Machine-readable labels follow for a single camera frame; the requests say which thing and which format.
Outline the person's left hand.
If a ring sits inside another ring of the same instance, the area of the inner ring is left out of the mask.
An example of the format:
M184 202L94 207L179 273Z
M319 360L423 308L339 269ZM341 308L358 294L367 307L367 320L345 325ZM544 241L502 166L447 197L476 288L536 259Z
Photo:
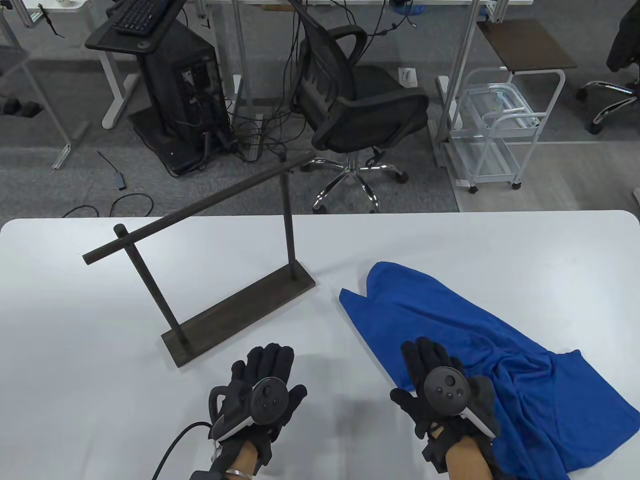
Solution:
M256 346L231 366L226 386L208 396L210 438L217 445L213 479L251 479L272 459L272 445L307 397L307 388L288 388L295 358L291 346Z

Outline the person's right hand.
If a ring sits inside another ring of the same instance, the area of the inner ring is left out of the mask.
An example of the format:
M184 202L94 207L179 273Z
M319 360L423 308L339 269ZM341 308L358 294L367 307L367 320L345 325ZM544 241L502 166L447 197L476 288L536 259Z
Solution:
M458 358L425 337L402 343L401 354L414 393L394 388L390 399L414 422L414 434L427 439L425 459L442 461L464 438L490 451L500 426L489 378L466 377Z

